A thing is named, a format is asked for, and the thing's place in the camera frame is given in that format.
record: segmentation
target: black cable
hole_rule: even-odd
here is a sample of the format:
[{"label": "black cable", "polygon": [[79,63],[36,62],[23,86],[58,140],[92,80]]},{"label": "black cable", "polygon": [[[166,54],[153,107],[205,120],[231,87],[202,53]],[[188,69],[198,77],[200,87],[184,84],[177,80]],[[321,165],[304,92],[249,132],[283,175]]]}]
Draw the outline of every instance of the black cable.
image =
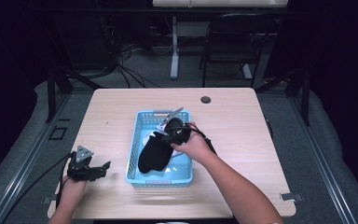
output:
[{"label": "black cable", "polygon": [[128,71],[132,72],[134,75],[140,77],[142,80],[145,80],[145,81],[147,81],[147,82],[149,82],[149,83],[151,83],[151,84],[153,84],[153,85],[155,85],[155,86],[157,86],[157,87],[159,87],[159,88],[162,88],[161,86],[159,86],[158,84],[156,84],[156,83],[150,81],[149,79],[147,79],[147,78],[145,78],[145,77],[142,77],[138,72],[136,72],[136,71],[134,71],[134,70],[131,70],[130,68],[127,68],[127,67],[126,67],[126,69],[127,69]]},{"label": "black cable", "polygon": [[68,157],[66,158],[65,162],[62,163],[61,166],[61,171],[60,171],[60,187],[57,193],[57,198],[56,198],[56,208],[58,207],[58,205],[60,204],[60,200],[61,200],[61,195],[62,195],[62,189],[63,189],[63,185],[66,183],[62,183],[62,179],[63,179],[63,170],[65,169],[65,165],[68,162],[69,158],[72,158],[75,155],[75,152],[71,152]]},{"label": "black cable", "polygon": [[136,82],[138,82],[139,85],[141,85],[142,87],[146,88],[145,81],[144,81],[144,79],[142,77],[141,77],[141,80],[142,80],[142,82],[141,82],[126,67],[121,66],[121,65],[119,65],[118,67],[120,69],[122,69],[123,71],[125,71],[128,75],[130,75]]},{"label": "black cable", "polygon": [[71,175],[71,176],[68,176],[68,178],[65,180],[65,182],[62,183],[62,186],[64,186],[64,185],[66,184],[66,182],[68,182],[68,180],[69,180],[71,177],[72,177],[72,175]]},{"label": "black cable", "polygon": [[125,76],[125,74],[128,74],[128,75],[131,76],[136,82],[138,82],[139,85],[141,85],[142,87],[145,88],[145,84],[143,84],[141,81],[139,81],[132,73],[128,72],[124,66],[122,66],[122,65],[117,65],[117,70],[118,70],[123,76]]},{"label": "black cable", "polygon": [[121,48],[121,52],[119,55],[123,60],[128,60],[132,56],[132,51],[138,48],[139,47],[134,43],[127,44],[127,46]]},{"label": "black cable", "polygon": [[23,193],[20,195],[18,200],[13,203],[13,205],[8,210],[7,214],[5,215],[5,218],[3,219],[2,223],[5,223],[10,213],[14,210],[14,208],[17,206],[17,204],[21,201],[21,199],[28,193],[28,191],[40,180],[42,179],[50,170],[52,170],[54,167],[56,167],[60,162],[64,161],[65,159],[68,159],[70,157],[71,153],[68,153],[65,155],[62,159],[57,161],[54,165],[52,165],[50,168],[48,168],[41,176],[39,176],[34,183],[32,183]]},{"label": "black cable", "polygon": [[113,56],[113,54],[111,54],[109,58],[110,58],[109,61],[111,63],[108,65],[108,67],[106,69],[104,69],[100,73],[92,74],[92,75],[81,74],[81,76],[85,77],[87,79],[94,79],[94,78],[98,78],[98,77],[105,77],[105,76],[111,74],[116,69],[116,61],[114,60],[115,57]]},{"label": "black cable", "polygon": [[128,86],[128,88],[130,88],[130,87],[131,87],[130,82],[129,82],[129,80],[127,79],[126,75],[125,75],[125,74],[123,73],[123,71],[121,70],[121,68],[120,68],[120,67],[117,67],[117,70],[118,70],[118,72],[124,77],[124,79],[126,79],[127,86]]},{"label": "black cable", "polygon": [[130,70],[129,68],[125,67],[124,65],[122,66],[122,69],[123,69],[124,71],[126,71],[128,74],[130,74],[130,76],[132,76],[135,80],[137,80],[138,83],[139,83],[142,87],[146,88],[145,79],[144,79],[143,77],[140,76],[141,81],[142,81],[142,84],[141,84],[141,83],[140,83],[141,81],[139,81],[138,78],[136,78],[136,77],[134,76],[134,75],[136,75],[136,72],[134,72],[133,70]]}]

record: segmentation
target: desk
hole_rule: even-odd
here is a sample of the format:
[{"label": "desk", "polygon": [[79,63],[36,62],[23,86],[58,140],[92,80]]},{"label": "desk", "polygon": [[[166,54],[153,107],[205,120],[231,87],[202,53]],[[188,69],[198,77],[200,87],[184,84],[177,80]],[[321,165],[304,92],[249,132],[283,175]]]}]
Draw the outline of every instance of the desk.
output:
[{"label": "desk", "polygon": [[[204,104],[202,96],[209,96],[212,101]],[[181,106],[212,140],[217,155],[254,182],[282,216],[290,217],[296,212],[293,202],[281,199],[280,194],[288,193],[289,188],[254,90],[101,89],[94,92],[73,150],[81,145],[94,151],[90,166],[107,161],[112,164],[106,177],[88,183],[74,218],[232,217],[217,186],[196,161],[193,180],[187,188],[134,188],[126,182],[136,113]],[[52,202],[49,217],[54,210]]]},{"label": "desk", "polygon": [[[153,0],[153,7],[264,7],[264,8],[283,8],[286,7],[288,0]],[[179,66],[179,50],[177,48],[177,20],[176,17],[172,19],[172,64],[171,64],[171,79],[178,78]],[[250,75],[249,67],[246,65],[246,70],[243,71],[246,77]]]}]

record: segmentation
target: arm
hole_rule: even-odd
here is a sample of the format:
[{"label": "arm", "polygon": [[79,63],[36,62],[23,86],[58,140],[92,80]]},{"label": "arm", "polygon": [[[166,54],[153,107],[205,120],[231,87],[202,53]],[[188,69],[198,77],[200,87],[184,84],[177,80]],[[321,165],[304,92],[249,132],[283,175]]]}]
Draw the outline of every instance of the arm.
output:
[{"label": "arm", "polygon": [[212,153],[200,134],[192,132],[186,144],[172,147],[205,167],[240,223],[283,223],[267,196]]},{"label": "arm", "polygon": [[72,215],[75,212],[77,205],[83,198],[86,190],[86,181],[74,181],[73,179],[65,177],[63,182],[61,202],[48,224],[62,224],[71,223]]}]

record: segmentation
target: black cloth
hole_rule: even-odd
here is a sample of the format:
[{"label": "black cloth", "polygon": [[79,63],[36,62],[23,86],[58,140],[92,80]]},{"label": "black cloth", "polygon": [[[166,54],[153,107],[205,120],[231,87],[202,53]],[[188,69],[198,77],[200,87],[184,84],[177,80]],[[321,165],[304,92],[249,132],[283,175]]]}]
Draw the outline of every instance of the black cloth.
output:
[{"label": "black cloth", "polygon": [[343,160],[358,180],[358,5],[342,15],[320,61],[310,71],[342,146]]},{"label": "black cloth", "polygon": [[139,171],[146,174],[151,170],[162,171],[170,162],[173,148],[161,141],[162,134],[154,132],[141,152],[138,160]]}]

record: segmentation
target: blue basket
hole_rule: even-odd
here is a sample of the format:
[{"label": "blue basket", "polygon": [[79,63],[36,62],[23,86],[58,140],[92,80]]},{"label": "blue basket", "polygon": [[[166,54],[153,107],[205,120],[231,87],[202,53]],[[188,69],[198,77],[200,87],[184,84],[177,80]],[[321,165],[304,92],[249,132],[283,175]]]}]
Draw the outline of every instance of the blue basket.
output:
[{"label": "blue basket", "polygon": [[[187,187],[192,180],[192,160],[185,153],[172,157],[163,171],[152,170],[143,174],[138,169],[144,137],[157,131],[157,126],[172,112],[173,110],[142,110],[137,113],[126,174],[126,180],[134,187]],[[190,121],[190,114],[186,110],[182,110],[176,117],[183,122]]]}]

